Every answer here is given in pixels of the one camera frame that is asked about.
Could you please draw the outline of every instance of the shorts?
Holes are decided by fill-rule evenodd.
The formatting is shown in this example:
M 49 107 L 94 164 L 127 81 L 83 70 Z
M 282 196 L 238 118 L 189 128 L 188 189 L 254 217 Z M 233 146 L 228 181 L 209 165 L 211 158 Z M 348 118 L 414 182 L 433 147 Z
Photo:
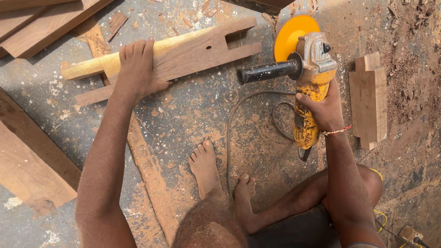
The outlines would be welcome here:
M 247 237 L 250 248 L 340 248 L 331 214 L 323 204 Z

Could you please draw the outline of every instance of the bare foot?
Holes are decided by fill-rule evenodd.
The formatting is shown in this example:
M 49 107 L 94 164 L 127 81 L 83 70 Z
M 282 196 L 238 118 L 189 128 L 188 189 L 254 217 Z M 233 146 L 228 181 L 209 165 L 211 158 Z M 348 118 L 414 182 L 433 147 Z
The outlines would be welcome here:
M 216 155 L 213 144 L 209 140 L 198 145 L 191 157 L 188 158 L 188 163 L 191 172 L 196 176 L 201 199 L 205 199 L 208 193 L 222 196 L 219 172 L 216 167 Z
M 246 173 L 239 178 L 239 183 L 234 191 L 235 211 L 234 216 L 247 233 L 257 231 L 255 226 L 256 214 L 251 209 L 251 199 L 256 195 L 256 180 Z

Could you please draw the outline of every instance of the black handle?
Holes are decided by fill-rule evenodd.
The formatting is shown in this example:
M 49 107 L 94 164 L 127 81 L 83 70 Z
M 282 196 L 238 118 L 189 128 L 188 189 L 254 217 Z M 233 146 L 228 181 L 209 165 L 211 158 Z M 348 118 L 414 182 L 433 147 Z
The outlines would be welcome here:
M 236 71 L 239 84 L 274 79 L 288 75 L 292 80 L 297 80 L 303 73 L 303 61 L 299 53 L 293 52 L 287 61 L 274 62 L 253 66 Z

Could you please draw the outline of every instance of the concrete floor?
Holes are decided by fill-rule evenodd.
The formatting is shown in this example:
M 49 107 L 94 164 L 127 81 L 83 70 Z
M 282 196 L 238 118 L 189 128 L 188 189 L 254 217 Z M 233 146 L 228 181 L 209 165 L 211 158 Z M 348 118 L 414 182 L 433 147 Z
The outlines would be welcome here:
M 294 89 L 288 78 L 238 85 L 235 68 L 272 61 L 273 26 L 262 18 L 259 12 L 265 9 L 262 6 L 246 1 L 212 0 L 210 8 L 215 7 L 215 2 L 220 11 L 211 19 L 198 12 L 203 0 L 163 3 L 115 0 L 96 14 L 104 37 L 114 11 L 130 16 L 120 34 L 110 42 L 112 52 L 140 38 L 172 37 L 175 35 L 173 26 L 183 34 L 221 24 L 228 18 L 255 16 L 258 21 L 245 40 L 261 41 L 263 53 L 177 79 L 169 89 L 144 99 L 135 108 L 146 132 L 148 149 L 161 167 L 167 188 L 176 188 L 183 196 L 181 202 L 176 202 L 178 220 L 199 199 L 186 162 L 193 148 L 206 138 L 214 142 L 222 186 L 227 192 L 225 130 L 232 106 L 254 90 Z M 308 13 L 307 1 L 296 2 L 302 3 L 296 14 Z M 441 114 L 438 76 L 441 70 L 440 54 L 434 46 L 440 45 L 440 4 L 428 2 L 428 6 L 434 6 L 435 13 L 428 19 L 427 27 L 414 30 L 413 34 L 409 34 L 409 29 L 417 13 L 416 0 L 409 5 L 399 3 L 401 25 L 394 34 L 387 30 L 392 22 L 388 18 L 388 4 L 386 0 L 320 1 L 314 18 L 326 32 L 333 46 L 331 54 L 338 61 L 337 78 L 341 81 L 347 124 L 351 122 L 347 72 L 354 69 L 354 59 L 380 51 L 382 64 L 388 70 L 396 64 L 401 66 L 399 73 L 388 76 L 388 139 L 371 154 L 360 148 L 359 139 L 353 137 L 351 131 L 349 139 L 356 161 L 370 154 L 364 164 L 383 174 L 383 197 L 377 209 L 388 216 L 386 226 L 398 233 L 403 225 L 411 225 L 422 231 L 427 244 L 439 247 L 441 121 L 437 117 Z M 199 22 L 190 29 L 182 22 L 183 17 L 189 20 L 198 17 Z M 280 28 L 289 18 L 290 9 L 285 8 L 275 28 Z M 74 96 L 101 87 L 101 79 L 95 76 L 66 81 L 60 78 L 60 65 L 90 58 L 88 45 L 66 34 L 29 60 L 14 60 L 11 56 L 0 60 L 0 86 L 79 168 L 83 166 L 107 102 L 78 108 Z M 258 179 L 257 195 L 252 201 L 254 210 L 264 209 L 290 187 L 327 166 L 323 142 L 314 147 L 310 159 L 304 163 L 292 152 L 296 150 L 295 145 L 277 133 L 269 113 L 279 99 L 292 101 L 284 96 L 257 96 L 239 108 L 232 123 L 232 177 L 248 172 Z M 290 109 L 281 106 L 279 112 L 281 126 L 291 130 Z M 157 143 L 168 145 L 170 152 L 158 153 Z M 2 202 L 14 197 L 0 186 Z M 167 245 L 161 229 L 157 228 L 158 219 L 128 148 L 120 204 L 139 247 Z M 79 247 L 74 209 L 75 200 L 44 217 L 37 216 L 23 204 L 11 209 L 0 207 L 0 244 L 4 244 L 2 247 Z M 380 236 L 389 248 L 401 245 L 385 231 Z

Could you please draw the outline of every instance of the red thread bracelet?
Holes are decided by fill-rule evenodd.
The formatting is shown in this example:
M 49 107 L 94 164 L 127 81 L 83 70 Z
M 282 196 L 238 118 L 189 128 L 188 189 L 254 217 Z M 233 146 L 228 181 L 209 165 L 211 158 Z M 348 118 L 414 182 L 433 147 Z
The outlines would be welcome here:
M 349 125 L 349 127 L 345 127 L 345 128 L 343 128 L 343 129 L 341 129 L 341 130 L 337 130 L 337 131 L 333 131 L 333 132 L 322 131 L 322 134 L 324 134 L 324 135 L 331 135 L 331 134 L 336 134 L 336 133 L 342 133 L 342 132 L 344 132 L 346 129 L 350 129 L 351 127 L 352 127 L 352 124 Z

